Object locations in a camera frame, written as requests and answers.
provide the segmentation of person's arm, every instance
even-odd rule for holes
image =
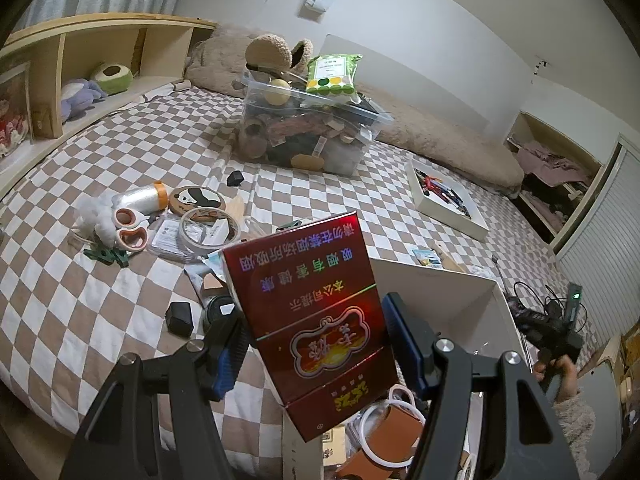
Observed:
[[[554,410],[560,428],[571,449],[575,465],[582,480],[595,480],[596,475],[589,471],[587,443],[593,434],[595,414],[581,398],[578,391],[578,370],[574,362],[564,355],[549,363],[561,369],[562,383],[556,395]],[[546,365],[538,361],[533,367],[533,375],[538,382],[545,375]]]

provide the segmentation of blue gripper pad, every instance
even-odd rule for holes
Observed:
[[[413,318],[411,320],[405,319],[406,312],[403,316],[398,309],[399,305],[406,311],[400,295],[396,292],[390,292],[382,299],[382,313],[385,316],[386,330],[389,332],[394,357],[400,365],[407,387],[413,390],[418,398],[423,399],[427,392],[424,362],[422,353],[407,327],[407,322],[415,321],[419,324],[424,324],[424,322],[414,316],[411,316]]]
[[[238,322],[225,344],[218,359],[218,376],[213,384],[213,392],[222,400],[236,385],[236,379],[244,356],[249,348],[249,333],[242,322]]]

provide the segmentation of ceiling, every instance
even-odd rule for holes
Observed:
[[[540,76],[640,130],[640,57],[603,0],[454,0]]]

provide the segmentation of checkered bedsheet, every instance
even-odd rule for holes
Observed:
[[[232,140],[241,105],[237,98],[191,89],[121,112],[60,146],[0,203],[6,229],[0,248],[0,378],[52,426],[77,431],[124,352],[152,358],[184,343],[164,325],[169,302],[189,301],[194,320],[202,315],[179,265],[143,251],[127,269],[105,266],[68,242],[82,193],[123,192],[155,180],[170,187],[207,185],[228,199],[241,194],[246,213],[266,226],[355,209],[373,258],[416,264],[412,249],[439,240],[468,266],[493,268],[495,253],[510,285],[521,279],[539,293],[545,283],[566,288],[551,251],[505,197],[436,166],[464,184],[489,235],[481,243],[418,213],[404,175],[405,150],[374,143],[350,178],[239,162]],[[239,188],[225,184],[233,170],[244,174]],[[596,340],[589,323],[585,332],[588,355]],[[202,336],[200,323],[194,336]],[[253,351],[235,389],[212,409],[232,465],[280,477],[281,410]],[[170,442],[164,398],[161,426]]]

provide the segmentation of white slatted door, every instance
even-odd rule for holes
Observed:
[[[558,253],[564,274],[584,288],[599,344],[640,317],[640,160],[622,148],[598,199]]]

